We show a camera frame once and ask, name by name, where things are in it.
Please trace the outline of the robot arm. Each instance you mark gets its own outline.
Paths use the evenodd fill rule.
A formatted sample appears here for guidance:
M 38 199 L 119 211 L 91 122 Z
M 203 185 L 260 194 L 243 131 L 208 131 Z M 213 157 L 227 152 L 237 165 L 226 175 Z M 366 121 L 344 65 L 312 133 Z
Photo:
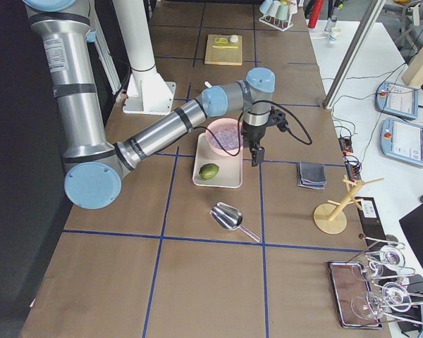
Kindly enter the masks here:
M 135 77 L 155 73 L 149 34 L 149 10 L 155 1 L 95 1 L 96 12 L 109 43 L 122 44 Z
M 31 28 L 41 36 L 54 98 L 66 134 L 64 189 L 77 206 L 98 209 L 112 203 L 122 179 L 137 164 L 191 132 L 207 118 L 243 113 L 243 138 L 254 163 L 263 159 L 260 139 L 269 121 L 276 77 L 253 68 L 244 80 L 205 89 L 199 96 L 124 142 L 107 141 L 94 82 L 87 36 L 92 1 L 26 1 Z

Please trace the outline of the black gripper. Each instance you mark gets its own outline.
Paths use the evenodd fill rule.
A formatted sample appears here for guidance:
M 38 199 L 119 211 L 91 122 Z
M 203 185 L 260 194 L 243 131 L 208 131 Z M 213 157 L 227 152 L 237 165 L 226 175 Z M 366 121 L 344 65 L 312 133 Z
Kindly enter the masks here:
M 261 146 L 261 140 L 265 136 L 266 126 L 254 126 L 243 123 L 242 136 L 245 148 L 251 152 L 251 166 L 256 167 L 264 162 L 265 148 Z

